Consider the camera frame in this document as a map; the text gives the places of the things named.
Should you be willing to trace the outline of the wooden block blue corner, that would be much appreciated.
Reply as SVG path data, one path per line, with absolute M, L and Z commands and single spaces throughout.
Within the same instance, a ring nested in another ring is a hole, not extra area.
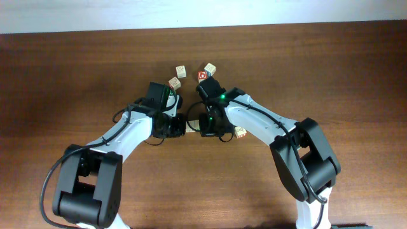
M 186 133 L 191 133 L 195 131 L 195 121 L 190 120 L 186 122 Z

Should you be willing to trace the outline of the wooden block red corner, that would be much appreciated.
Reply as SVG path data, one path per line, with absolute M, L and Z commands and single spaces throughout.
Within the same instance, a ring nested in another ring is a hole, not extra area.
M 236 137 L 237 139 L 239 139 L 239 138 L 241 138 L 241 137 L 245 137 L 246 134 L 247 134 L 246 129 L 244 129 L 244 128 L 242 128 L 242 127 L 239 127 L 239 126 L 236 126 L 236 127 L 234 128 L 234 131 L 235 131 L 234 135 L 235 135 L 235 137 Z

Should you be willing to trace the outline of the wooden block green front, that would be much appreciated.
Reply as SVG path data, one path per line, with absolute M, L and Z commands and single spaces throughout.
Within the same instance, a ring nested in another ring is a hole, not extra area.
M 195 129 L 195 131 L 200 131 L 199 120 L 193 120 L 191 126 Z

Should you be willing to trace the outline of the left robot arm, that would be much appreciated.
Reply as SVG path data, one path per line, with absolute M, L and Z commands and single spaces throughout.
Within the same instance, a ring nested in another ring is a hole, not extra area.
M 123 163 L 140 143 L 184 134 L 182 99 L 167 85 L 150 83 L 145 97 L 117 112 L 119 120 L 98 139 L 72 144 L 49 171 L 60 169 L 52 203 L 64 228 L 127 228 L 118 211 Z

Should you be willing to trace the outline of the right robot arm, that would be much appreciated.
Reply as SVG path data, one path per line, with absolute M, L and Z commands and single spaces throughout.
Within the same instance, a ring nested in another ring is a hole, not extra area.
M 202 135 L 246 129 L 270 147 L 279 178 L 296 199 L 296 227 L 331 228 L 329 196 L 341 165 L 319 124 L 278 115 L 239 88 L 226 90 L 213 77 L 201 81 L 197 93 L 207 109 L 200 116 Z

